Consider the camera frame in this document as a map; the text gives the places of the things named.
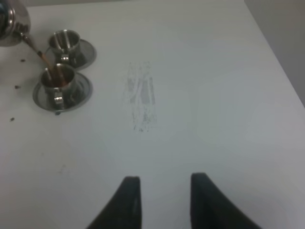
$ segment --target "saucer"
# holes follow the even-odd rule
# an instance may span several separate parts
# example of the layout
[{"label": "saucer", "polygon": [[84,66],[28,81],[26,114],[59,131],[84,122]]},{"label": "saucer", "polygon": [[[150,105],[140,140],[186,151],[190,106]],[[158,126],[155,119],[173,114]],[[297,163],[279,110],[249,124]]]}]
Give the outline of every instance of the saucer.
[{"label": "saucer", "polygon": [[[96,58],[96,50],[89,42],[81,39],[80,45],[81,53],[69,64],[77,71],[91,65]],[[52,64],[56,64],[55,55],[50,47],[46,50],[45,55]]]},{"label": "saucer", "polygon": [[70,110],[74,110],[83,104],[85,104],[92,95],[93,87],[89,79],[86,76],[76,73],[76,81],[79,87],[79,93],[73,98],[73,104],[64,109],[58,109],[53,107],[48,100],[47,94],[44,91],[41,83],[38,83],[33,91],[33,100],[37,106],[40,108],[52,111],[52,112],[67,112]]}]

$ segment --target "stainless steel cup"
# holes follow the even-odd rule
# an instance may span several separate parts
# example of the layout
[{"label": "stainless steel cup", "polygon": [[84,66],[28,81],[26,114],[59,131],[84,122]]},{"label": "stainless steel cup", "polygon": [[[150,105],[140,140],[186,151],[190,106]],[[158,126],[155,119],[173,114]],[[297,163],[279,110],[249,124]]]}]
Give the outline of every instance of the stainless steel cup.
[{"label": "stainless steel cup", "polygon": [[56,64],[51,72],[46,68],[40,76],[40,83],[48,102],[55,109],[68,109],[77,104],[81,96],[75,70],[66,64]]},{"label": "stainless steel cup", "polygon": [[81,54],[81,38],[72,30],[60,30],[49,38],[49,46],[55,55],[56,63],[74,64]]}]

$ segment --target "white table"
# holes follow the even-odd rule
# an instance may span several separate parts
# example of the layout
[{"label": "white table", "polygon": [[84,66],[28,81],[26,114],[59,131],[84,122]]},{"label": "white table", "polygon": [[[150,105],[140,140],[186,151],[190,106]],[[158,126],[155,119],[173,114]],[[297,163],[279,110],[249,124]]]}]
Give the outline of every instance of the white table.
[{"label": "white table", "polygon": [[[40,60],[22,44],[1,48],[0,228],[84,229],[125,176],[140,176],[143,228],[189,229],[194,172],[264,229],[304,228],[305,110],[241,0],[29,12],[41,48],[60,29],[95,46],[81,71],[94,93],[75,111],[44,111],[31,95]],[[130,100],[128,79],[151,79],[148,101]]]}]

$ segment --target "black object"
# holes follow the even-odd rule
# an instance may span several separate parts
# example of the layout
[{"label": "black object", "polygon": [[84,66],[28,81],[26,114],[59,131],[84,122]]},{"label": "black object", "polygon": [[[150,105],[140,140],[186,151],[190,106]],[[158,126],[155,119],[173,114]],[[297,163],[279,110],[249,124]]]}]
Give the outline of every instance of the black object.
[{"label": "black object", "polygon": [[141,188],[138,177],[126,177],[87,229],[140,229],[142,226]]},{"label": "black object", "polygon": [[192,175],[191,222],[192,229],[260,229],[205,173]]}]

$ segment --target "cup handle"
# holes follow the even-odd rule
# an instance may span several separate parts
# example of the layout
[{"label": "cup handle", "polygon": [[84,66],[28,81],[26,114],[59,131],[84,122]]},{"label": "cup handle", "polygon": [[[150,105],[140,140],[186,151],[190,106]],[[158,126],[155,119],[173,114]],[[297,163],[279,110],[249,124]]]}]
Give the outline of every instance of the cup handle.
[{"label": "cup handle", "polygon": [[63,104],[62,92],[55,92],[54,101],[56,105]]},{"label": "cup handle", "polygon": [[68,54],[62,54],[61,55],[61,63],[67,63],[69,64],[70,60],[69,60],[69,55]]}]

